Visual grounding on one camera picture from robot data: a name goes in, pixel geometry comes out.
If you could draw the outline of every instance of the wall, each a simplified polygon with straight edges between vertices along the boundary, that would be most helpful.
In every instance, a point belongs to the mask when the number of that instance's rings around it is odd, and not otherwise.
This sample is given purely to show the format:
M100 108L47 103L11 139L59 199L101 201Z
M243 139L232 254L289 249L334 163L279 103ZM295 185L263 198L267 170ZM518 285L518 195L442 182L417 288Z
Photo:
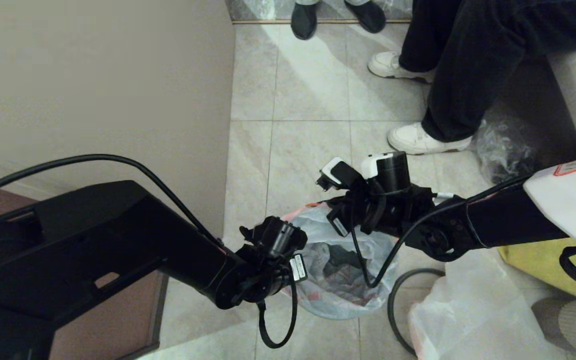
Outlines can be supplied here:
M223 0L0 0L0 176L85 153L132 157L220 235L233 54ZM7 189L41 200L124 179L154 192L107 162Z

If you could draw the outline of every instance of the sneaker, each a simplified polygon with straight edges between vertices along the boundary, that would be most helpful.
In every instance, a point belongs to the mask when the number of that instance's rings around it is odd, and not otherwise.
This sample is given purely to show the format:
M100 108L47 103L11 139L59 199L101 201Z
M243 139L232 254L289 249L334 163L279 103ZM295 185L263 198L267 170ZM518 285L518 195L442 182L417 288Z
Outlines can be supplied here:
M361 27L369 33L377 34L386 27L386 14L384 10L372 1L362 5L352 5L349 2L343 2L350 12L359 20Z
M394 51L380 52L368 62L371 73L389 79L413 79L431 84L435 79L435 69L426 72L408 71L400 66L400 54Z
M317 4L295 4L290 19L290 28L297 39L308 40L315 35L317 30Z
M420 122L396 127L388 132L388 143L390 146L409 155L463 151L468 148L472 140L473 137L471 136L459 141L441 142L432 138L421 127Z

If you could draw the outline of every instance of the trash bag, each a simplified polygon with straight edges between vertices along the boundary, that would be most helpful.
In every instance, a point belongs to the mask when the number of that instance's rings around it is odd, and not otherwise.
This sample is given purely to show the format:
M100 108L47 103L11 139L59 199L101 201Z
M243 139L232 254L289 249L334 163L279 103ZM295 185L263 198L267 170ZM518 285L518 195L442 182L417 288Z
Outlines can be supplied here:
M473 250L446 264L446 276L408 313L414 350L423 360L550 360L521 291L496 254Z
M352 319L373 312L386 303L398 276L397 257L379 285L370 289L364 281L352 236L338 235L326 218L329 212L330 208L322 203L304 207L282 218L308 235L306 247L299 252L308 278L297 283L297 300L314 315L333 320ZM381 232L366 235L359 228L356 235L361 255L366 259L366 268L374 280L393 248L395 238ZM288 287L282 292L291 294Z
M537 171L536 135L516 116L484 121L473 142L484 178L500 184Z

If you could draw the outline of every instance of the clear plastic bag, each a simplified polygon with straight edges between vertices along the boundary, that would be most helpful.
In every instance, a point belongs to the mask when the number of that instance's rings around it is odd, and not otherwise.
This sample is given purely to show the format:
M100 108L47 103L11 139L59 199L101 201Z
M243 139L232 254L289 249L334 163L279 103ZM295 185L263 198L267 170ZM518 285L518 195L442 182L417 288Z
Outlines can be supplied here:
M408 314L423 360L550 360L553 348L498 256L473 250Z
M330 225L325 203L305 207L283 217L308 235L303 256L308 279L297 283L299 305L314 315L334 320L352 319L377 310L386 303L398 276L397 257L388 267L383 280L369 288L359 267L351 235L342 237ZM381 232L366 235L357 229L361 255L366 268L376 276L394 245L394 237ZM285 287L282 292L290 295Z
M484 178L500 184L537 171L537 138L535 130L516 116L487 119L473 142Z

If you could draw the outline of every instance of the tile floor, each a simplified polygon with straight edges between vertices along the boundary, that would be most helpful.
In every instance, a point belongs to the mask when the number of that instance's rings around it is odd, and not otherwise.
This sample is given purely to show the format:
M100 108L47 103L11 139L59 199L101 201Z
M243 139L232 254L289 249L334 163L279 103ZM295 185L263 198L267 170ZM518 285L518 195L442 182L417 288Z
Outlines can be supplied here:
M357 166L370 153L390 151L386 132L421 119L427 86L409 80L381 79L366 69L378 51L401 47L406 25L389 24L380 34L358 25L320 25L316 36L300 41L288 25L236 25L235 73L224 241L238 249L238 227L283 215L306 203L332 198L315 185L318 170L339 156ZM471 196L490 184L471 152L411 156L414 183L441 192ZM404 270L433 267L420 251L403 248ZM509 268L513 280L534 303L558 292ZM401 290L397 317L421 301L431 275L411 278ZM290 299L268 299L270 336L280 339L290 323ZM159 351L145 360L338 359L414 357L396 342L386 308L357 319L332 321L300 310L292 339L279 350L267 348L258 333L256 306L217 310L187 285L171 281ZM553 346L553 360L566 360ZM568 360L576 359L571 354Z

